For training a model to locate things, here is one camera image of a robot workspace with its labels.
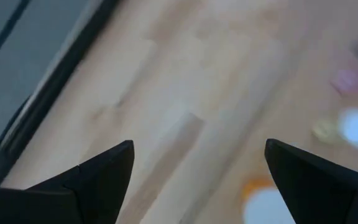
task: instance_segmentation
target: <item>light wood floor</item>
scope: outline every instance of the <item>light wood floor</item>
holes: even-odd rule
[[[125,139],[135,164],[118,223],[241,223],[241,188],[277,138],[358,170],[313,122],[358,98],[358,1],[127,0],[3,183],[24,189]]]

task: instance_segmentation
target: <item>blurry colorful objects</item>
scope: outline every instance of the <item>blurry colorful objects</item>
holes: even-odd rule
[[[340,70],[331,81],[341,95],[358,94],[358,70]]]

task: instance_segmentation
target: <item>black object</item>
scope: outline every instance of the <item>black object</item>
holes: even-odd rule
[[[275,139],[265,158],[297,224],[358,223],[358,172]]]
[[[0,189],[0,223],[115,223],[133,162],[124,141],[27,190]]]
[[[0,136],[0,183],[31,140],[74,69],[86,55],[119,2],[119,0],[101,1],[42,88],[24,102],[9,122],[3,135]]]

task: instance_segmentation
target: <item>yellow object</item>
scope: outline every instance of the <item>yellow object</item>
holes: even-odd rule
[[[341,140],[338,135],[337,122],[331,119],[321,119],[312,127],[312,133],[316,138],[326,144],[334,144]]]

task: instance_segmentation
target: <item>wooden surface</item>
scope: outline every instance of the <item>wooden surface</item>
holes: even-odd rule
[[[241,223],[268,175],[267,138],[358,170],[358,151],[310,134],[358,67],[358,1],[127,0],[3,183],[24,189],[125,139],[135,164],[118,223]]]

